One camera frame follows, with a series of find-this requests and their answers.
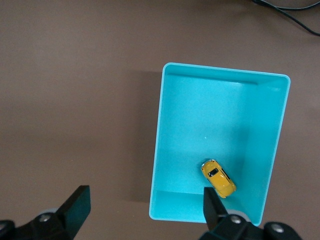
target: silver screw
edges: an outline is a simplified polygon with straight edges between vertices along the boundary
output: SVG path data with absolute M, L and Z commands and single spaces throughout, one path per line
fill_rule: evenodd
M 282 226 L 280 226 L 279 224 L 276 224 L 276 223 L 272 224 L 271 228 L 273 230 L 275 230 L 277 233 L 283 233 L 285 231 Z
M 0 231 L 6 227 L 5 223 L 0 223 Z
M 231 216 L 231 221 L 234 222 L 235 224 L 241 223 L 241 219 L 236 215 Z
M 46 222 L 51 218 L 51 216 L 49 214 L 42 214 L 41 217 L 39 218 L 40 222 Z

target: black cable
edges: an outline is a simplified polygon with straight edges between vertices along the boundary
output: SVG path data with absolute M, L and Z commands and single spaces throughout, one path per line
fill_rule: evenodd
M 316 32 L 316 31 L 311 30 L 309 27 L 304 25 L 302 22 L 300 22 L 294 16 L 291 16 L 290 14 L 288 14 L 287 12 L 284 11 L 284 10 L 286 10 L 286 11 L 303 11 L 303 10 L 307 10 L 307 9 L 310 9 L 310 8 L 313 8 L 313 7 L 317 6 L 317 5 L 319 5 L 320 1 L 315 3 L 315 4 L 312 4 L 310 6 L 298 7 L 298 8 L 279 7 L 279 6 L 272 5 L 271 3 L 267 2 L 267 1 L 264 1 L 264 0 L 252 0 L 252 1 L 254 3 L 256 3 L 256 4 L 261 5 L 261 6 L 269 7 L 269 8 L 272 8 L 272 9 L 276 10 L 278 13 L 281 13 L 281 14 L 285 15 L 286 17 L 290 18 L 291 20 L 295 21 L 297 24 L 299 24 L 301 27 L 303 27 L 309 33 L 320 37 L 320 32 Z

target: toy car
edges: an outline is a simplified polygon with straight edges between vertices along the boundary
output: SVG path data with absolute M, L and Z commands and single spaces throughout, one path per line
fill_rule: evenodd
M 222 198 L 232 194 L 237 188 L 216 160 L 210 159 L 201 166 L 203 175 L 209 180 Z

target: brown table surface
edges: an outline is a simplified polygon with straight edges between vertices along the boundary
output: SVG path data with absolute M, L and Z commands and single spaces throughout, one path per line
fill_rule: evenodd
M 161 72 L 178 62 L 290 76 L 262 224 L 319 238 L 320 37 L 250 0 L 0 6 L 0 219 L 90 185 L 76 239 L 198 239 L 205 224 L 149 217 Z M 320 31 L 319 7 L 294 14 Z

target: blue tray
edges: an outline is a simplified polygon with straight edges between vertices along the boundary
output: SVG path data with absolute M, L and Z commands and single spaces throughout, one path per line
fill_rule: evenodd
M 162 84 L 149 215 L 205 223 L 201 172 L 217 160 L 237 186 L 222 203 L 262 220 L 290 87 L 286 75 L 168 63 Z

